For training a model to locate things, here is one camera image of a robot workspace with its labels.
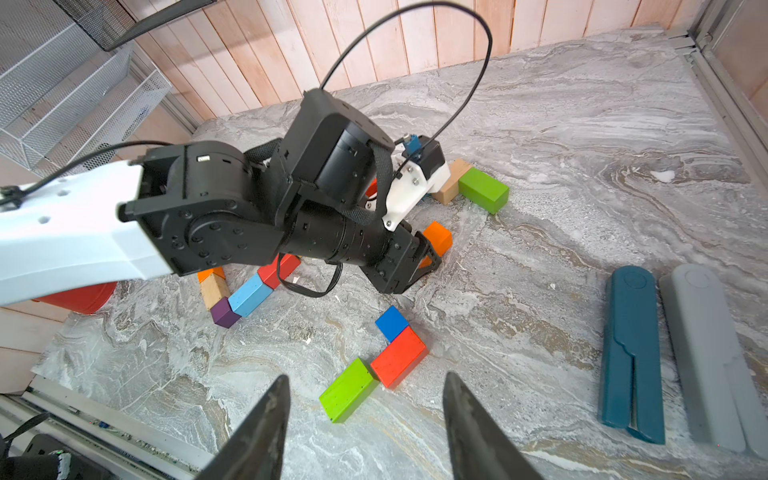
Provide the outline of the light blue block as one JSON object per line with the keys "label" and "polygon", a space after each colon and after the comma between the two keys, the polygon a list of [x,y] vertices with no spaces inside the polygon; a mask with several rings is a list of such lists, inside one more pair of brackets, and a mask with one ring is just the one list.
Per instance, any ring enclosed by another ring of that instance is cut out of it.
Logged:
{"label": "light blue block", "polygon": [[272,293],[273,289],[265,284],[258,274],[255,274],[229,297],[229,304],[235,314],[248,317]]}

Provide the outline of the grey stapler tool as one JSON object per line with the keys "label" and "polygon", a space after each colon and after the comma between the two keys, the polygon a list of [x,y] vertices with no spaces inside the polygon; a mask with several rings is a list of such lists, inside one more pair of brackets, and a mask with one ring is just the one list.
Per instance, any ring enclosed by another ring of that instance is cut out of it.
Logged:
{"label": "grey stapler tool", "polygon": [[724,287],[708,268],[659,280],[692,438],[767,458],[767,417],[738,341]]}

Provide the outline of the red block front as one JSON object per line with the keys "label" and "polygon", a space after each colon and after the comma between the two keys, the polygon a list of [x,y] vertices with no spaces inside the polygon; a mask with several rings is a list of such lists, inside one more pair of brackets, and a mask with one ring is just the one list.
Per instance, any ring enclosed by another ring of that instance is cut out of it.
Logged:
{"label": "red block front", "polygon": [[266,286],[275,290],[300,264],[300,258],[295,255],[279,254],[271,264],[260,267],[257,274]]}

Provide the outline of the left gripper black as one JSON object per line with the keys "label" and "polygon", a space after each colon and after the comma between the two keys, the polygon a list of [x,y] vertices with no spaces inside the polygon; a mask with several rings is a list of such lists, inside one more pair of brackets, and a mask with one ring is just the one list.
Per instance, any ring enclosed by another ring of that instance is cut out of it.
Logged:
{"label": "left gripper black", "polygon": [[423,232],[398,227],[383,255],[360,269],[379,293],[402,294],[441,263],[441,256]]}

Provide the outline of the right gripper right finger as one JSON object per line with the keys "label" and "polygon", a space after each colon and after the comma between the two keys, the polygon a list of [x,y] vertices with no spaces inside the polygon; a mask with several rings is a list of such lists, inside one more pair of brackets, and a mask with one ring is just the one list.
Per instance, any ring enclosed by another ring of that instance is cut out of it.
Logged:
{"label": "right gripper right finger", "polygon": [[454,479],[542,479],[453,371],[443,411]]}

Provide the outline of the green block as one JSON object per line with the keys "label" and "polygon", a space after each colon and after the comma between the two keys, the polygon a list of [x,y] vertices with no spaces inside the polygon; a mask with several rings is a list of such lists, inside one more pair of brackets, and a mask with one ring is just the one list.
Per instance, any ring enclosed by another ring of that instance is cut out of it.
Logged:
{"label": "green block", "polygon": [[357,358],[320,395],[319,401],[332,423],[343,423],[378,385],[368,365]]}
{"label": "green block", "polygon": [[490,214],[498,213],[509,199],[507,185],[474,167],[459,179],[459,192]]}

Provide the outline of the red pen holder cup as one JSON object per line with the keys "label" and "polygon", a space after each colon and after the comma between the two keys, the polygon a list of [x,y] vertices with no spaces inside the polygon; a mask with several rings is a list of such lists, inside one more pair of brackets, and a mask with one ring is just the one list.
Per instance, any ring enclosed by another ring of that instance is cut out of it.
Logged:
{"label": "red pen holder cup", "polygon": [[40,297],[35,299],[35,302],[42,302],[79,314],[91,315],[108,302],[117,285],[117,282],[110,282],[77,288]]}

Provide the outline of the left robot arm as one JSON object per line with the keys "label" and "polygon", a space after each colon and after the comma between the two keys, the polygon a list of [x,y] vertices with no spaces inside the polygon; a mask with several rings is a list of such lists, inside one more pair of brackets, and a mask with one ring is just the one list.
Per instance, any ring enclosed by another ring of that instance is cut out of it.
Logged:
{"label": "left robot arm", "polygon": [[248,151],[169,145],[42,187],[1,193],[3,304],[113,281],[185,276],[279,255],[361,268],[402,293],[440,258],[406,221],[450,169],[425,136],[394,143],[364,114],[307,92],[282,139]]}

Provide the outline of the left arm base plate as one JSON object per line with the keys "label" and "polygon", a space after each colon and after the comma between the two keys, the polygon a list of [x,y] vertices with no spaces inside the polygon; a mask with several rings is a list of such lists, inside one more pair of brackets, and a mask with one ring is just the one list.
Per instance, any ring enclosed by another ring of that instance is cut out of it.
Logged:
{"label": "left arm base plate", "polygon": [[111,479],[112,475],[54,437],[37,434],[21,456],[1,461],[1,478]]}

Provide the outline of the red block pair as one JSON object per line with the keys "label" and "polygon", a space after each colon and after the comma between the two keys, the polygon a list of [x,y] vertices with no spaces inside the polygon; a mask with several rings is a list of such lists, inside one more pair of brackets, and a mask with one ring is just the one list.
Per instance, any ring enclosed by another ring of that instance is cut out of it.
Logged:
{"label": "red block pair", "polygon": [[374,179],[369,185],[369,187],[367,188],[365,192],[365,196],[367,198],[373,198],[377,195],[377,191],[378,191],[378,182],[376,179]]}

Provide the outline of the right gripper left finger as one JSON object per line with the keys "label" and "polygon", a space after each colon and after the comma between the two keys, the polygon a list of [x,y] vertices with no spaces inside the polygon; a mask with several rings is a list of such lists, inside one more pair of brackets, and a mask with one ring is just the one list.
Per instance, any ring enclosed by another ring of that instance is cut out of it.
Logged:
{"label": "right gripper left finger", "polygon": [[196,479],[280,479],[290,407],[281,374]]}

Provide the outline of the blue cube block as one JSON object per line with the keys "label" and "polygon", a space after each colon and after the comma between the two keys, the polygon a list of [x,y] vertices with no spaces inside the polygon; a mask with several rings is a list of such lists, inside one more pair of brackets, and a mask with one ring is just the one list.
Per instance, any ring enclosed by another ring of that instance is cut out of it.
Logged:
{"label": "blue cube block", "polygon": [[406,328],[408,320],[395,306],[390,306],[375,322],[388,343],[392,343]]}

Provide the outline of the teal stapler tool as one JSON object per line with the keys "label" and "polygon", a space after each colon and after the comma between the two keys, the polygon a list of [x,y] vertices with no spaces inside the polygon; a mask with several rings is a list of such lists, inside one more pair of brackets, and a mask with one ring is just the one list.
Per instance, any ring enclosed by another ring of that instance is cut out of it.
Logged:
{"label": "teal stapler tool", "polygon": [[652,444],[665,443],[656,281],[623,266],[607,287],[599,420]]}

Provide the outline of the orange block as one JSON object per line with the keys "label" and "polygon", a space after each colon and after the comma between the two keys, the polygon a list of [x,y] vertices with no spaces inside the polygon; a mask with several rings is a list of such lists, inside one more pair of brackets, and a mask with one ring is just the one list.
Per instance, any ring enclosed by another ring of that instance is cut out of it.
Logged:
{"label": "orange block", "polygon": [[440,258],[453,246],[452,233],[437,221],[433,221],[423,231],[423,235]]}
{"label": "orange block", "polygon": [[211,276],[215,276],[216,278],[221,279],[222,281],[226,281],[226,274],[222,267],[203,270],[197,273],[197,278],[199,283],[203,283],[206,279],[208,279]]}

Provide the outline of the natural wood block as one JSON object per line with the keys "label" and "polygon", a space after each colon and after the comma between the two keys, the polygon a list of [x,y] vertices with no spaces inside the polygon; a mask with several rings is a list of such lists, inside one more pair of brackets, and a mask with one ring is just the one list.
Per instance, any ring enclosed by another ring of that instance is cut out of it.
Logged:
{"label": "natural wood block", "polygon": [[450,176],[442,187],[431,194],[431,196],[442,203],[448,205],[460,193],[459,180],[472,169],[472,165],[464,160],[456,159],[449,165]]}
{"label": "natural wood block", "polygon": [[230,290],[224,278],[211,274],[199,283],[202,299],[208,311],[220,300],[230,296]]}

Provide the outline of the purple cube block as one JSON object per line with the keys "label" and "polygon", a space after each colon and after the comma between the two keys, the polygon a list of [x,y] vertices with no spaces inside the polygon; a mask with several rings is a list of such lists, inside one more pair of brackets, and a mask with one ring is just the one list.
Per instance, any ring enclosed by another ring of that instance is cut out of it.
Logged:
{"label": "purple cube block", "polygon": [[224,328],[232,327],[241,318],[239,314],[233,311],[228,297],[220,299],[210,309],[210,314],[214,324]]}

